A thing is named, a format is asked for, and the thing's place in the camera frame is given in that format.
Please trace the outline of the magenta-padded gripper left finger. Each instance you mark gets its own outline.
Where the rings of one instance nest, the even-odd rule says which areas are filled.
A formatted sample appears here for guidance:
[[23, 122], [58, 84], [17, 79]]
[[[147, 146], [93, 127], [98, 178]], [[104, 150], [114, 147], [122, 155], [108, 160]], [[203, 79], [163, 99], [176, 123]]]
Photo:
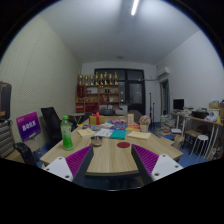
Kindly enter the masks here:
[[45, 171], [82, 186], [93, 155], [93, 146], [90, 145], [66, 158], [57, 157], [45, 168]]

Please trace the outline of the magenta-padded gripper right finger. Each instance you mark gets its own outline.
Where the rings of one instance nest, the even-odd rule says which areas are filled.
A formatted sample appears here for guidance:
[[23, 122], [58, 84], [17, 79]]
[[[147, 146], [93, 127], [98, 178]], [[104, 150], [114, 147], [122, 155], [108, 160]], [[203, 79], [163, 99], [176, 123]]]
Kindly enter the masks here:
[[135, 144], [131, 146], [131, 154], [144, 185], [157, 181], [182, 169], [182, 166], [167, 154], [157, 155], [150, 150]]

